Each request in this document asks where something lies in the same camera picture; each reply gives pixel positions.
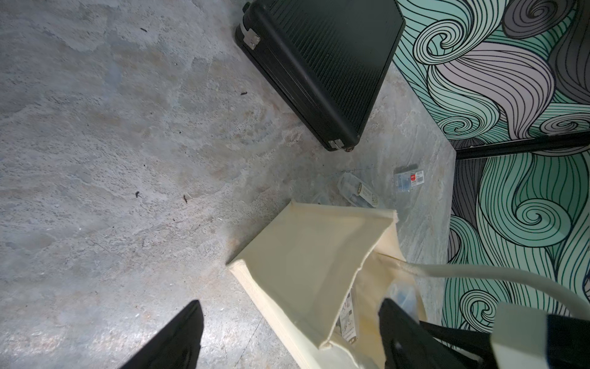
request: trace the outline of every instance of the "black suitcase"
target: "black suitcase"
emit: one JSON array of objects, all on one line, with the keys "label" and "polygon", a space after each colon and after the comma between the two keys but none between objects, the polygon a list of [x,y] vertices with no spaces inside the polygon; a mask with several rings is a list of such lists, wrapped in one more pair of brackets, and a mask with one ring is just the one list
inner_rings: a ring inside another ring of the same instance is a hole
[{"label": "black suitcase", "polygon": [[327,150],[350,151],[404,26],[395,0],[255,0],[235,39]]}]

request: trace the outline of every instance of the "paper tag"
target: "paper tag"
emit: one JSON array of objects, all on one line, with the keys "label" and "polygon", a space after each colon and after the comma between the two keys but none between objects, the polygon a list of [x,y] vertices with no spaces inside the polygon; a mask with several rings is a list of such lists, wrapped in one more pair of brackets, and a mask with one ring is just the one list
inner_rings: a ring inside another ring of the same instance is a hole
[{"label": "paper tag", "polygon": [[412,181],[412,187],[417,186],[419,184],[424,183],[424,171],[416,172],[416,174],[412,174],[410,176],[410,180]]},{"label": "paper tag", "polygon": [[366,186],[359,184],[359,196],[364,198],[367,203],[376,208],[379,205],[379,197],[372,193]]},{"label": "paper tag", "polygon": [[340,310],[340,329],[342,330],[342,338],[348,343],[353,344],[356,341],[355,314],[352,309],[350,292],[344,300],[342,310]]}]

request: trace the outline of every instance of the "suitcase latch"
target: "suitcase latch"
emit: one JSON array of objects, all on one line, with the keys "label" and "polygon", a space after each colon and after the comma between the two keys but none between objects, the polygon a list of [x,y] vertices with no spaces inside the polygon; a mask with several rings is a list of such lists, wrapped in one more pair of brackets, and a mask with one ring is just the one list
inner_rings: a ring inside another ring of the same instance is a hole
[{"label": "suitcase latch", "polygon": [[256,48],[256,45],[260,42],[260,36],[254,32],[252,28],[246,31],[246,27],[244,26],[244,19],[240,22],[240,29],[244,34],[244,43],[248,45],[252,50]]},{"label": "suitcase latch", "polygon": [[341,139],[337,139],[335,141],[330,140],[328,141],[328,145],[330,145],[330,147],[333,149],[344,150],[344,143]]}]

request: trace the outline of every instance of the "canvas bag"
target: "canvas bag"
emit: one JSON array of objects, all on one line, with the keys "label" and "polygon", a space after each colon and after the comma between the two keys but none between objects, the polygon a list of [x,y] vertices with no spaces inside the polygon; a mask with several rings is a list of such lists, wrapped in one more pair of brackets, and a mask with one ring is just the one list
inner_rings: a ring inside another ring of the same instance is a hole
[{"label": "canvas bag", "polygon": [[[392,281],[414,285],[377,257],[404,260],[396,220],[393,210],[292,201],[229,264],[301,368],[384,367],[381,302]],[[353,285],[358,319],[351,345],[334,327]],[[416,299],[426,320],[418,292]]]}]

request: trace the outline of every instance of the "swirl pattern wall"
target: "swirl pattern wall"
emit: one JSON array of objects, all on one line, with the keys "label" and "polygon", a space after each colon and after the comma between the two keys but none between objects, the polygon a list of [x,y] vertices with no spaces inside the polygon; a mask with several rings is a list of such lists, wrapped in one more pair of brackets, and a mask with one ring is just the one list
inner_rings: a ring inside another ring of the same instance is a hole
[{"label": "swirl pattern wall", "polygon": [[590,128],[590,2],[398,3],[394,62],[454,147]]},{"label": "swirl pattern wall", "polygon": [[[528,270],[555,280],[590,303],[590,150],[458,161],[449,263]],[[567,310],[517,283],[452,278],[443,325],[490,332],[498,302]]]},{"label": "swirl pattern wall", "polygon": [[[398,0],[394,62],[455,148],[590,129],[590,1]],[[459,161],[449,262],[547,276],[590,302],[590,151]],[[567,314],[516,283],[448,279],[443,325],[490,332],[498,302]]]}]

